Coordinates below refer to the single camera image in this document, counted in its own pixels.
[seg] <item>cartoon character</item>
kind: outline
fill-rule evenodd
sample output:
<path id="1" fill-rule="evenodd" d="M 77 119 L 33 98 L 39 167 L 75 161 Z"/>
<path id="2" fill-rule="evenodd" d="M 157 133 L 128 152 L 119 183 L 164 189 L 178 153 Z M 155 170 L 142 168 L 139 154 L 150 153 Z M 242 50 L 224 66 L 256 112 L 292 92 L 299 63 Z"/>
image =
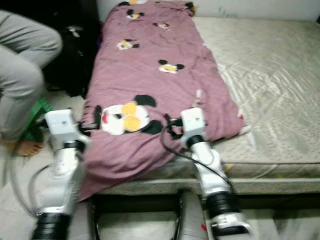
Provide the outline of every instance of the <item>cartoon character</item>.
<path id="1" fill-rule="evenodd" d="M 143 12 L 139 12 L 139 13 L 134 13 L 134 11 L 132 9 L 129 9 L 127 12 L 127 18 L 128 19 L 138 19 L 141 16 L 143 17 L 145 14 Z"/>
<path id="2" fill-rule="evenodd" d="M 148 0 L 127 0 L 120 2 L 118 6 L 130 6 L 130 5 L 135 5 L 135 4 L 145 4 L 148 2 Z"/>
<path id="3" fill-rule="evenodd" d="M 177 64 L 177 65 L 168 64 L 168 61 L 166 60 L 159 60 L 159 63 L 161 64 L 161 66 L 159 67 L 159 70 L 165 73 L 176 74 L 178 70 L 185 68 L 185 66 L 182 64 Z"/>
<path id="4" fill-rule="evenodd" d="M 111 135 L 122 135 L 137 131 L 158 134 L 163 125 L 158 120 L 150 120 L 145 106 L 156 107 L 156 100 L 149 95 L 137 95 L 127 104 L 112 105 L 101 115 L 101 128 Z"/>
<path id="5" fill-rule="evenodd" d="M 158 24 L 158 23 L 155 22 L 155 23 L 152 23 L 152 24 L 155 25 L 156 27 L 162 28 L 162 29 L 164 29 L 166 31 L 170 31 L 169 24 L 167 24 L 167 23 Z"/>
<path id="6" fill-rule="evenodd" d="M 116 47 L 119 49 L 119 50 L 127 50 L 127 49 L 136 49 L 136 48 L 139 48 L 139 43 L 137 44 L 132 44 L 133 40 L 132 39 L 124 39 L 122 40 L 121 42 L 119 42 Z"/>

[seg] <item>blanket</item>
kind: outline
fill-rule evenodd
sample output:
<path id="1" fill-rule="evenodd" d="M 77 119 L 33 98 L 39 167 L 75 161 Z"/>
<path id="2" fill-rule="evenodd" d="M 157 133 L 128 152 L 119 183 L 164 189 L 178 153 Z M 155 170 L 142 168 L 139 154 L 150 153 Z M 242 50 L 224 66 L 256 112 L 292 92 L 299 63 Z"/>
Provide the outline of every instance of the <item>blanket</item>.
<path id="1" fill-rule="evenodd" d="M 130 0 L 109 14 L 102 31 L 83 113 L 93 121 L 102 107 L 101 129 L 86 151 L 81 200 L 166 164 L 173 154 L 160 142 L 169 114 L 180 117 L 196 100 L 210 141 L 229 138 L 244 126 L 218 73 L 211 51 L 185 1 Z M 178 140 L 166 144 L 181 151 Z"/>

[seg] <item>black band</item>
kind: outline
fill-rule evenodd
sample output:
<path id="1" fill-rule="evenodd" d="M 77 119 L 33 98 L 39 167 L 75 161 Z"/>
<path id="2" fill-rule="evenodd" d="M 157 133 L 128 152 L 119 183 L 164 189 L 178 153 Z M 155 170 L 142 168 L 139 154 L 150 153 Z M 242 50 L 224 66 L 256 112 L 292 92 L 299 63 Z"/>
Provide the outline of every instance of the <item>black band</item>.
<path id="1" fill-rule="evenodd" d="M 237 235 L 237 234 L 247 234 L 248 230 L 244 226 L 231 226 L 226 228 L 212 228 L 212 235 L 218 240 L 219 236 Z"/>
<path id="2" fill-rule="evenodd" d="M 43 213 L 38 218 L 32 240 L 66 240 L 70 222 L 69 215 Z"/>
<path id="3" fill-rule="evenodd" d="M 188 141 L 186 141 L 186 145 L 188 147 L 188 149 L 193 145 L 193 144 L 197 144 L 200 142 L 204 142 L 204 138 L 201 135 L 195 135 L 192 136 L 188 139 Z"/>
<path id="4" fill-rule="evenodd" d="M 211 219 L 225 213 L 241 212 L 237 196 L 226 191 L 213 193 L 208 196 L 206 206 Z"/>
<path id="5" fill-rule="evenodd" d="M 85 151 L 85 147 L 86 144 L 79 140 L 65 142 L 63 145 L 64 149 L 78 149 L 81 153 Z"/>

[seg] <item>bare foot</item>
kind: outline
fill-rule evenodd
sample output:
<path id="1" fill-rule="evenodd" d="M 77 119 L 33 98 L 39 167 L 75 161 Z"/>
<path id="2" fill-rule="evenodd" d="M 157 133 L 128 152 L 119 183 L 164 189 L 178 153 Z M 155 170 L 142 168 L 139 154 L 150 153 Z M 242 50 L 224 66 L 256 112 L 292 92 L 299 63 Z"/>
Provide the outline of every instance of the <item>bare foot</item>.
<path id="1" fill-rule="evenodd" d="M 12 152 L 15 149 L 17 142 L 2 141 L 1 144 Z M 33 155 L 38 154 L 43 147 L 44 145 L 40 142 L 22 140 L 16 150 L 16 154 L 23 157 L 32 157 Z"/>

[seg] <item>person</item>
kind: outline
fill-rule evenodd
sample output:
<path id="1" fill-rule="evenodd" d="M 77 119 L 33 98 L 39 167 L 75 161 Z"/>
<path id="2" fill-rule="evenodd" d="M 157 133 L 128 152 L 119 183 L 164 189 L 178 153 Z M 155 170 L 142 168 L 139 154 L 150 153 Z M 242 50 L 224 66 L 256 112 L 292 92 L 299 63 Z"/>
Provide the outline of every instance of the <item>person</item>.
<path id="1" fill-rule="evenodd" d="M 0 143 L 13 151 L 33 104 L 42 95 L 42 68 L 61 51 L 58 32 L 0 9 Z M 22 140 L 16 153 L 30 157 L 42 143 Z"/>

